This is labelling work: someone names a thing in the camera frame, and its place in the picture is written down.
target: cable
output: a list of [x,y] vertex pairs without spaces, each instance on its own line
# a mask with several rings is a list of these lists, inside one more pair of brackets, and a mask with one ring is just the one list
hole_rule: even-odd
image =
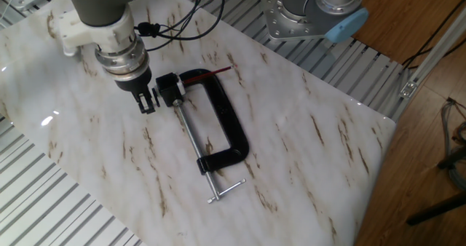
[[199,3],[201,1],[202,0],[194,0],[194,6],[189,11],[189,13],[186,14],[186,16],[184,16],[180,21],[178,21],[176,24],[172,25],[171,27],[168,27],[167,29],[160,31],[160,33],[167,33],[168,31],[173,30],[174,28],[178,27],[180,24],[182,23],[184,24],[186,21],[191,20],[190,17],[192,17],[192,15],[197,11],[197,6],[199,6]]
[[[449,157],[452,152],[457,151],[459,148],[459,147],[456,147],[453,149],[450,148],[448,120],[450,117],[451,107],[456,106],[457,109],[459,109],[459,107],[461,108],[465,108],[465,107],[457,103],[455,100],[451,98],[448,98],[446,101],[447,103],[443,105],[442,107],[441,117],[442,117],[442,125],[443,125],[443,135],[445,136],[445,157]],[[459,174],[457,167],[455,166],[456,163],[457,162],[455,162],[453,165],[449,167],[450,179],[459,189],[466,191],[466,179],[463,178],[461,174]]]
[[[200,3],[200,1],[201,1],[201,0],[196,0],[194,5],[197,6],[197,5]],[[210,0],[210,1],[206,2],[205,4],[203,4],[203,6],[212,3],[212,1],[214,1],[214,0]],[[173,40],[191,41],[191,40],[200,39],[200,38],[202,38],[203,36],[206,36],[206,35],[209,34],[209,33],[218,25],[218,23],[220,22],[221,16],[222,16],[223,11],[224,11],[224,8],[225,8],[225,0],[221,0],[220,12],[218,13],[218,17],[217,17],[216,21],[214,22],[214,24],[212,24],[212,26],[211,26],[209,29],[207,29],[204,33],[202,33],[202,34],[200,34],[200,35],[198,35],[198,36],[193,36],[193,37],[178,37],[178,36],[181,34],[181,32],[183,32],[184,29],[187,27],[187,25],[188,25],[189,22],[191,21],[191,19],[192,19],[194,13],[195,13],[199,8],[196,8],[194,11],[191,10],[191,12],[188,13],[188,14],[183,18],[183,19],[184,19],[183,25],[181,26],[179,32],[178,32],[176,35],[174,35],[174,36],[167,36],[167,35],[162,34],[162,32],[166,32],[168,29],[165,30],[165,31],[162,31],[162,32],[157,32],[156,34],[151,34],[151,35],[143,34],[142,36],[154,36],[154,35],[155,35],[155,36],[160,36],[160,37],[162,37],[162,38],[169,39],[169,40],[166,41],[164,44],[161,44],[160,46],[155,47],[155,48],[152,48],[152,49],[147,49],[147,51],[150,52],[150,51],[154,51],[154,50],[160,49],[160,48],[162,48],[162,47],[168,45],[168,44],[169,44],[170,42],[172,42]],[[177,24],[175,24],[174,26],[170,27],[170,29],[173,29],[173,27],[175,27],[176,25],[179,25],[179,23],[181,23],[181,21],[178,22]]]
[[221,0],[220,12],[218,13],[218,17],[217,17],[216,21],[214,22],[214,24],[212,24],[212,26],[209,29],[207,29],[202,34],[199,34],[199,35],[193,36],[193,37],[166,36],[164,34],[158,34],[158,36],[161,36],[162,38],[166,38],[166,39],[173,39],[173,40],[179,40],[179,41],[191,41],[191,40],[200,39],[203,36],[206,36],[207,34],[209,34],[214,28],[216,28],[216,26],[218,25],[218,23],[221,20],[221,16],[222,16],[222,14],[224,12],[224,8],[225,8],[225,0]]
[[462,4],[465,1],[466,0],[461,0],[455,6],[455,8],[453,8],[453,10],[450,11],[450,13],[443,20],[443,22],[438,26],[438,28],[434,31],[434,33],[430,36],[430,38],[424,43],[424,45],[422,45],[422,47],[418,50],[418,52],[415,55],[412,55],[411,57],[409,57],[408,59],[406,59],[403,62],[403,70],[408,68],[411,65],[411,63],[413,63],[413,61],[416,59],[416,57],[419,57],[420,55],[425,54],[425,53],[429,52],[430,50],[432,50],[432,49],[428,49],[424,53],[422,51],[434,39],[435,35],[437,35],[437,33],[440,31],[440,29],[442,29],[442,27],[446,24],[446,22],[450,19],[450,17],[462,6]]
[[6,7],[5,10],[3,11],[3,13],[1,14],[0,21],[3,20],[3,17],[5,16],[5,13],[7,13],[8,7],[9,7],[10,4],[12,3],[12,1],[13,1],[13,0],[9,0],[9,1],[8,1],[7,7]]
[[[455,50],[459,49],[465,42],[466,42],[466,38],[464,38],[460,43],[458,43],[457,46],[452,47],[448,52],[445,53],[445,55],[443,57],[446,57],[446,56],[450,55],[451,53],[453,53]],[[430,52],[431,50],[432,50],[432,48],[427,49],[426,51],[419,53],[419,55],[426,54],[426,53]],[[408,69],[413,69],[413,68],[418,68],[418,67],[419,67],[419,65],[409,67]]]

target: black cable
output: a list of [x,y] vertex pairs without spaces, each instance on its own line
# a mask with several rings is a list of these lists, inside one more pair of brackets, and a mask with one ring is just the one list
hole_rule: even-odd
[[[175,36],[179,36],[179,35],[181,34],[181,32],[184,31],[184,29],[186,28],[186,26],[187,26],[187,24],[189,23],[189,21],[191,21],[192,15],[194,14],[194,12],[196,12],[196,7],[197,7],[197,5],[199,5],[200,1],[201,1],[201,0],[195,0],[195,1],[194,1],[194,7],[193,7],[194,11],[193,11],[193,9],[192,9],[192,10],[191,10],[182,20],[180,20],[177,24],[175,24],[175,25],[173,25],[173,26],[171,26],[171,27],[168,27],[168,26],[166,26],[166,25],[163,25],[163,26],[168,27],[168,29],[165,30],[165,31],[168,31],[168,30],[177,31],[177,34],[176,34]],[[174,27],[176,27],[179,23],[183,23],[183,25],[181,26],[181,28],[180,28],[179,30],[177,30],[177,29],[175,29]],[[161,44],[161,45],[159,45],[159,46],[157,46],[157,47],[155,47],[155,48],[147,49],[146,51],[147,51],[147,52],[151,52],[151,51],[154,51],[154,50],[161,49],[161,48],[167,46],[167,45],[168,45],[170,42],[172,42],[172,41],[173,41],[173,39],[170,39],[170,40],[166,41],[165,43],[163,43],[163,44]]]
[[178,27],[180,24],[184,23],[188,18],[189,16],[193,15],[194,12],[196,11],[196,8],[197,6],[199,5],[200,3],[200,0],[194,0],[194,6],[192,7],[192,9],[188,12],[188,14],[186,14],[186,16],[184,16],[180,21],[178,21],[176,24],[173,24],[172,26],[170,27],[167,27],[165,30],[163,31],[160,31],[160,33],[166,33],[170,30],[175,30],[176,27]]
[[161,36],[162,38],[179,40],[179,41],[191,41],[191,40],[195,40],[195,39],[200,39],[203,36],[206,36],[207,34],[209,34],[218,25],[218,23],[221,20],[221,16],[222,16],[222,14],[224,12],[224,8],[225,8],[225,0],[221,0],[220,12],[218,13],[218,17],[217,17],[216,21],[214,22],[214,24],[212,24],[212,26],[209,29],[207,29],[202,34],[199,34],[199,35],[193,36],[193,37],[167,36],[167,35],[164,35],[164,34],[157,34],[157,35]]
[[168,27],[167,29],[160,31],[159,33],[167,33],[170,30],[175,30],[174,28],[178,27],[180,24],[183,23],[183,25],[186,24],[186,22],[189,23],[191,20],[192,15],[199,9],[199,4],[201,3],[202,0],[194,0],[194,7],[189,11],[189,13],[184,16],[180,21],[178,21],[176,24],[172,25],[171,27]]
[[[457,103],[455,100],[448,98],[446,100],[447,103],[443,105],[442,111],[441,111],[441,117],[442,117],[442,126],[443,126],[443,135],[445,137],[445,157],[449,157],[452,152],[455,152],[459,147],[456,147],[454,149],[450,148],[450,136],[449,136],[449,127],[448,127],[448,120],[450,117],[450,110],[452,106],[458,106],[465,108],[463,105]],[[449,167],[449,175],[451,181],[459,188],[462,189],[463,191],[466,191],[466,179],[464,179],[461,174],[459,174],[457,167],[455,166],[457,162],[455,162],[453,165]]]
[[[450,55],[451,53],[453,53],[455,50],[459,49],[465,42],[466,42],[466,38],[464,38],[463,40],[461,40],[461,42],[458,43],[457,46],[452,47],[448,52],[445,53],[445,55],[444,55],[443,57],[446,57],[446,56]],[[432,50],[432,48],[430,48],[430,49],[428,49],[428,50],[426,50],[426,51],[424,51],[424,52],[421,52],[419,55],[423,55],[423,54],[425,54],[425,53],[428,53],[428,52],[430,52],[431,50]],[[418,67],[419,67],[419,65],[409,67],[408,69],[413,69],[413,68],[418,68]]]
[[432,50],[432,49],[428,49],[428,50],[426,50],[425,53],[422,53],[422,50],[434,39],[435,35],[437,35],[437,33],[440,31],[440,29],[442,29],[442,27],[446,24],[446,22],[450,19],[450,17],[461,7],[461,5],[465,1],[466,0],[461,0],[455,6],[455,8],[453,8],[453,10],[450,11],[450,13],[443,20],[443,22],[438,26],[438,28],[434,31],[434,33],[430,36],[430,38],[424,43],[424,45],[422,45],[422,47],[418,50],[418,52],[415,55],[412,55],[411,57],[409,57],[408,59],[406,59],[403,62],[403,63],[405,63],[405,65],[403,65],[403,70],[406,69],[407,67],[409,67],[411,65],[411,63],[413,63],[414,59],[416,59],[416,57],[419,57],[420,55],[425,54],[425,53],[429,52],[430,50]]

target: wooden floor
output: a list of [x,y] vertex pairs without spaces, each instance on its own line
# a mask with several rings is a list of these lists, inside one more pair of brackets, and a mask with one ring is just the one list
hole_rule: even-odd
[[402,63],[417,52],[459,1],[363,0],[369,19],[355,38]]
[[[466,245],[466,206],[405,224],[409,215],[460,192],[436,165],[444,157],[440,109],[447,97],[466,105],[465,56],[462,47],[442,59],[400,118],[356,246]],[[453,108],[450,132],[464,120]],[[459,170],[466,174],[466,164]]]

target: black c-clamp frame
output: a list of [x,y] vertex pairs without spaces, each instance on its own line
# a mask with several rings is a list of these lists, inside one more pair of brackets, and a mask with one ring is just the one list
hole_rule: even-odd
[[[202,175],[207,177],[210,188],[214,193],[214,197],[208,200],[208,203],[211,203],[214,200],[219,200],[225,193],[246,182],[245,179],[242,179],[230,188],[220,192],[217,189],[216,182],[213,180],[212,172],[243,161],[249,153],[249,144],[248,139],[242,130],[240,121],[238,120],[232,104],[230,103],[217,76],[212,75],[204,79],[196,80],[195,82],[184,84],[184,86],[180,87],[180,83],[208,73],[210,73],[210,71],[205,69],[194,69],[192,71],[184,72],[179,76],[171,73],[156,78],[156,83],[157,91],[159,93],[158,95],[163,98],[167,107],[173,106],[175,108],[181,123],[184,125],[186,132],[188,133],[194,150],[198,156],[197,165],[199,170]],[[226,139],[230,145],[230,148],[224,151],[204,155],[200,145],[197,144],[197,140],[189,124],[186,112],[183,109],[182,93],[183,87],[190,87],[195,84],[201,84],[204,87],[210,99],[210,103],[212,104],[213,110],[220,122],[221,128],[224,131]],[[157,99],[155,89],[153,89],[153,93]]]

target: marble table surface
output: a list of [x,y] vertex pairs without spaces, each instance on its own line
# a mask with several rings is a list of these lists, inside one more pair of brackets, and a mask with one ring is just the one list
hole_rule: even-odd
[[[135,21],[171,24],[187,0],[139,0]],[[216,70],[250,153],[216,173],[247,182],[209,205],[207,181],[172,108],[140,114],[94,57],[62,53],[53,0],[0,33],[0,114],[147,245],[352,245],[395,123],[301,70],[226,23],[205,38],[150,52],[154,76]],[[184,36],[206,30],[199,10]],[[163,39],[144,39],[153,47]],[[186,109],[205,152],[228,147],[202,88]]]

